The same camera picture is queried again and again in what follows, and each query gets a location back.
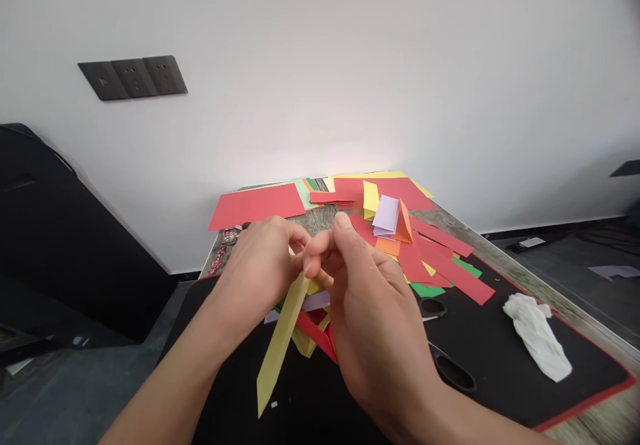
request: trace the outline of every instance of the floor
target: floor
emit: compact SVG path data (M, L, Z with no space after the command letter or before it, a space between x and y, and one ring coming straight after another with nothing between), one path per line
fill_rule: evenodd
M504 248L513 242L494 244ZM602 265L630 265L640 270L640 256L583 242L575 236L521 254L507 253L623 340L640 349L640 278L615 277L610 282L588 269Z
M55 352L16 374L18 386L0 395L0 444L97 443L153 371L190 283L175 290L143 344Z

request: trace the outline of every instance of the scissors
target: scissors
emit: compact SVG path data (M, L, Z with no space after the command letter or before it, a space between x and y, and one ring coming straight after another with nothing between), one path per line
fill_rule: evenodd
M419 302L422 321L428 322L440 318L447 313L447 307L440 300L435 298L423 298ZM429 342L429 349L438 375L447 385L458 389L462 393L471 394L477 389L477 384L471 375L462 365L447 355L441 348Z

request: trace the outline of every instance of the wooden table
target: wooden table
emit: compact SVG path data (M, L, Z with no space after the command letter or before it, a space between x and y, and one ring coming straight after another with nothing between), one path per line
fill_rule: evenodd
M327 191L321 179L317 179L315 182L320 189ZM314 236L321 230L331 228L331 222L336 211L334 205L328 205L309 210L305 215L289 219L305 227L311 236ZM638 350L587 315L567 298L502 252L502 250L467 227L462 221L442 208L438 211L410 211L410 214L440 227L442 230L473 246L475 248L474 254L478 258L523 288L528 294L558 310L560 316L578 332L613 356L634 376L640 377L640 352ZM221 243L222 237L218 233L200 278L208 275L211 262L215 259ZM229 247L229 250L223 256L222 264L226 262L231 253L231 248ZM599 403L566 422L556 425L546 431L546 435L566 444L629 443L640 433L638 424L640 424L640 383L636 383L630 389Z

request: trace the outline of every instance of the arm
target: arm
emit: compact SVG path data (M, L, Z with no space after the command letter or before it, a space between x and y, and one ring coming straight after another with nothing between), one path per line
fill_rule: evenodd
M211 294L100 444L191 443L220 366L301 271L289 246L301 252L310 239L280 217L242 232Z
M445 385L400 267L338 213L298 257L331 293L331 323L349 392L394 443L548 444L550 439Z

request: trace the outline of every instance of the desk mat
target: desk mat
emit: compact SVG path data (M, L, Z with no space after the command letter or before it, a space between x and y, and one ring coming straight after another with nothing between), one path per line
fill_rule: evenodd
M449 311L425 322L425 329L436 346L474 375L477 391L472 399L542 431L633 385L635 379L625 368L557 316L549 325L573 371L558 384L547 378L502 311L508 296L520 290L475 256L465 261L483 272L481 280L496 294L478 306L456 288L447 289L438 299ZM216 281L209 277L191 286L160 360ZM351 397L339 368L319 349L310 359L303 357L292 342L271 405L257 419L255 379L274 327L260 323L222 365L193 443L326 443L339 438L389 443Z

